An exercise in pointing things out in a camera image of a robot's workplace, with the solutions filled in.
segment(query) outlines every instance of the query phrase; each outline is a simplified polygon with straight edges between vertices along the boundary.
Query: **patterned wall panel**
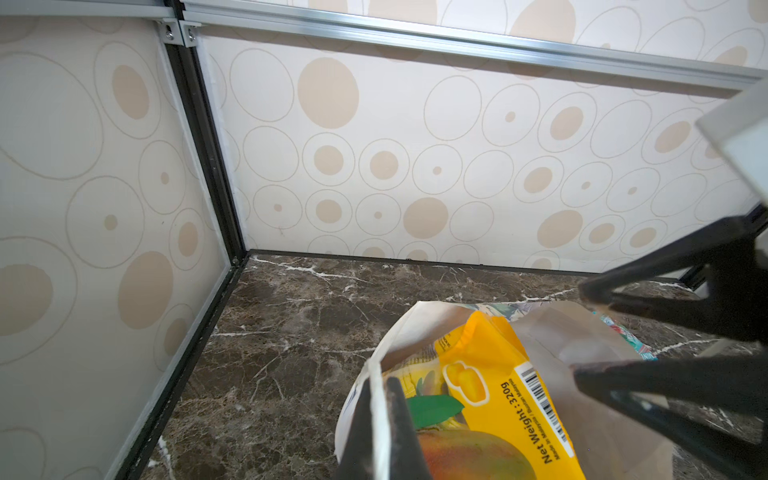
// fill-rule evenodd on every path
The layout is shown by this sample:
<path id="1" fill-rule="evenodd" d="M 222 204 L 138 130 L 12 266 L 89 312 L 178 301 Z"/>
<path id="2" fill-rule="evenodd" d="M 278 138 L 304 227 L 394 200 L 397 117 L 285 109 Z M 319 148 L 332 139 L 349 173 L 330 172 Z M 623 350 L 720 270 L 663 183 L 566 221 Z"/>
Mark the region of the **patterned wall panel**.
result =
<path id="1" fill-rule="evenodd" d="M 599 272 L 756 203 L 697 90 L 204 32 L 250 247 Z"/>
<path id="2" fill-rule="evenodd" d="M 224 272 L 169 68 L 150 22 L 0 18 L 0 478 L 103 478 Z"/>
<path id="3" fill-rule="evenodd" d="M 768 68 L 764 0 L 264 0 L 539 40 Z"/>

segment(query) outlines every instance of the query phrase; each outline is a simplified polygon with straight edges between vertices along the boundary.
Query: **yellow food package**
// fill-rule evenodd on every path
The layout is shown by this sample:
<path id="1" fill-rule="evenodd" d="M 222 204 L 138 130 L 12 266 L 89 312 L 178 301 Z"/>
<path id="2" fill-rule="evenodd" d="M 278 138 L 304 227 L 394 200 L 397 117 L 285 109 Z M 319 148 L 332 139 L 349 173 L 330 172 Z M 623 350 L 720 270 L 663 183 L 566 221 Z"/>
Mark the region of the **yellow food package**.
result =
<path id="1" fill-rule="evenodd" d="M 467 323 L 390 369 L 435 480 L 584 480 L 568 434 L 503 317 Z"/>

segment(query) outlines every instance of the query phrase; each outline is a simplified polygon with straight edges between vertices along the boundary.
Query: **leaf illustration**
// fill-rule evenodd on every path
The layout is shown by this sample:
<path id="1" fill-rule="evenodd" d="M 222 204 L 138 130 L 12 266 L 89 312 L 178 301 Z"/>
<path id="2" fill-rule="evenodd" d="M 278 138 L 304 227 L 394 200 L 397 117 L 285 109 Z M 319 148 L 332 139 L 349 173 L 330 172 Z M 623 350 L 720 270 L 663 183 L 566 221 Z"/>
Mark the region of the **leaf illustration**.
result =
<path id="1" fill-rule="evenodd" d="M 423 429 L 450 419 L 464 409 L 460 401 L 449 395 L 415 396 L 406 399 L 414 429 Z"/>

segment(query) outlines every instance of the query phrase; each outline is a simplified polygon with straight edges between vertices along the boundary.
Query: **brown marble countertop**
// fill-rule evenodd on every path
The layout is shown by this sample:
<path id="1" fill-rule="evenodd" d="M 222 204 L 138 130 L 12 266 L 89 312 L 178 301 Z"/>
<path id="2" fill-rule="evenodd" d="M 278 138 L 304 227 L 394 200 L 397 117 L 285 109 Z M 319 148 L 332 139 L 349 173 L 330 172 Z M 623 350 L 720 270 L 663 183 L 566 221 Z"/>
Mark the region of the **brown marble countertop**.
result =
<path id="1" fill-rule="evenodd" d="M 419 300 L 578 300 L 579 276 L 471 267 L 253 255 L 155 449 L 143 480 L 330 478 L 339 411 L 363 363 Z M 673 283 L 625 292 L 695 295 Z M 611 316 L 660 357 L 687 357 L 716 339 Z M 753 353 L 736 344 L 723 354 Z M 748 439 L 756 419 L 671 401 L 678 411 Z M 676 479 L 720 479 L 681 449 Z"/>

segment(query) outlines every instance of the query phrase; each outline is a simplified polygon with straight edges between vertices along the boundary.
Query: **barcode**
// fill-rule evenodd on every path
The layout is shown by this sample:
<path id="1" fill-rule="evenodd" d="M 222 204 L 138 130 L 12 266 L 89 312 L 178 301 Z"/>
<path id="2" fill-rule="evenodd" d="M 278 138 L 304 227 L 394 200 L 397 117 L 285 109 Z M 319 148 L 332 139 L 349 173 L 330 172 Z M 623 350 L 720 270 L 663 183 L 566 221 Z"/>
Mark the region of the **barcode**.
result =
<path id="1" fill-rule="evenodd" d="M 533 398 L 538 404 L 538 408 L 540 408 L 544 415 L 546 415 L 547 421 L 554 430 L 554 433 L 560 439 L 560 443 L 563 445 L 563 449 L 565 449 L 569 457 L 573 457 L 573 448 L 571 448 L 571 444 L 568 443 L 568 437 L 565 436 L 565 430 L 563 430 L 563 426 L 560 424 L 558 416 L 554 413 L 552 404 L 549 402 L 547 393 L 544 391 L 544 387 L 541 385 L 541 379 L 539 379 L 536 369 L 533 368 L 533 365 L 531 365 L 530 362 L 526 362 L 515 368 L 515 371 L 518 375 L 520 375 L 523 384 L 525 384 L 525 388 L 531 393 L 531 395 L 533 395 Z"/>

